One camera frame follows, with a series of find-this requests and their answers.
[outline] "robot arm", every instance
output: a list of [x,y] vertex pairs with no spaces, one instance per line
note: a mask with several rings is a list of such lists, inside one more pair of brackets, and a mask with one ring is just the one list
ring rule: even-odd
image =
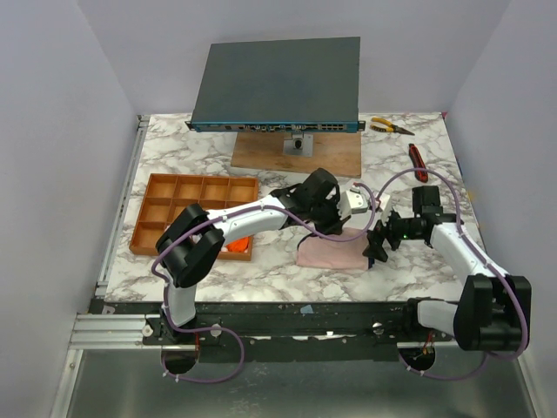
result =
[[[358,188],[341,193],[337,180],[323,169],[312,173],[300,185],[278,189],[257,202],[233,209],[206,212],[199,205],[188,206],[157,243],[158,253],[162,254],[184,233],[201,228],[196,243],[187,239],[162,258],[161,264],[171,278],[169,308],[173,322],[182,326],[195,316],[195,287],[209,273],[223,245],[255,233],[296,225],[286,211],[312,222],[320,233],[340,234],[353,213],[368,208],[369,202]],[[490,259],[475,244],[476,253],[465,244],[454,214],[443,213],[439,189],[414,188],[413,211],[413,218],[402,219],[392,211],[390,199],[384,195],[378,209],[380,219],[367,233],[369,247],[364,255],[387,261],[385,240],[396,250],[402,240],[423,239],[441,253],[465,286],[458,304],[409,300],[406,310],[409,327],[433,328],[450,334],[465,350],[516,349],[521,329],[513,304],[477,253]],[[493,262],[492,265],[511,284],[529,325],[528,281],[509,275]]]

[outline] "orange tray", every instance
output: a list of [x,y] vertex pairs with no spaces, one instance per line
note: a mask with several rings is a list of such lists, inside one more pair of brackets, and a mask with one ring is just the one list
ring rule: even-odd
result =
[[[189,205],[205,210],[226,209],[258,199],[258,180],[251,177],[152,174],[141,204],[130,250],[137,255],[157,256],[155,245],[164,230]],[[253,237],[243,253],[220,252],[220,260],[252,259]]]

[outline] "folded cloth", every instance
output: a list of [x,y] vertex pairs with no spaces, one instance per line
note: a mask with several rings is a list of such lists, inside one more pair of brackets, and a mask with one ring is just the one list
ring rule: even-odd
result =
[[[349,238],[357,235],[358,229],[344,228],[340,238]],[[367,247],[367,237],[362,235],[349,242],[335,242],[321,239],[315,235],[308,235],[298,244],[298,257],[296,264],[304,267],[332,268],[332,269],[357,269],[368,270],[373,265],[373,259],[364,257],[362,253]]]

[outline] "yellow pliers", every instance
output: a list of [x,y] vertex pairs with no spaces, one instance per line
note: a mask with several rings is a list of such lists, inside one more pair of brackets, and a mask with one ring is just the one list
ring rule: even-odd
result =
[[372,118],[372,122],[377,122],[378,124],[383,124],[386,126],[386,128],[384,128],[383,126],[370,125],[370,128],[377,132],[394,132],[400,133],[402,135],[413,135],[412,132],[401,128],[400,126],[393,125],[391,122],[383,118]]

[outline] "gray wall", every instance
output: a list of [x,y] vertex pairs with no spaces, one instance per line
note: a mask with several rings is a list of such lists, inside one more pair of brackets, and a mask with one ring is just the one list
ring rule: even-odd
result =
[[0,13],[0,416],[45,417],[137,118],[72,0]]
[[489,254],[533,284],[530,349],[537,392],[549,395],[557,393],[556,21],[554,0],[513,0],[447,119]]
[[211,43],[342,36],[362,37],[360,110],[444,111],[509,1],[78,3],[136,112],[163,113],[193,110]]

